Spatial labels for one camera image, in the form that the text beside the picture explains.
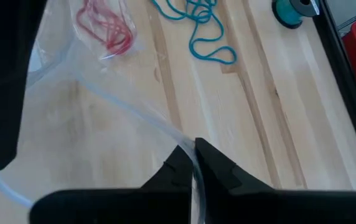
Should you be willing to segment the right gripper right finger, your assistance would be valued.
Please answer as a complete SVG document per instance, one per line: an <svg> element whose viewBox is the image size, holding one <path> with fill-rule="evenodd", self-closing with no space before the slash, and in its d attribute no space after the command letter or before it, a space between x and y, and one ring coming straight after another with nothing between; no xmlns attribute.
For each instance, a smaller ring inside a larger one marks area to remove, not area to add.
<svg viewBox="0 0 356 224"><path fill-rule="evenodd" d="M275 189L203 138L195 152L206 223L356 223L356 191Z"/></svg>

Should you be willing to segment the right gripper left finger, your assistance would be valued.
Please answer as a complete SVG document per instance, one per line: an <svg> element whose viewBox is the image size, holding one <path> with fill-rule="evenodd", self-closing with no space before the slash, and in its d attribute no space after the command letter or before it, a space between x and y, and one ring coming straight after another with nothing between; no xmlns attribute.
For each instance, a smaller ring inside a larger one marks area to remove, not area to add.
<svg viewBox="0 0 356 224"><path fill-rule="evenodd" d="M141 187L59 190L31 208L31 224L190 223L192 161L177 146Z"/></svg>

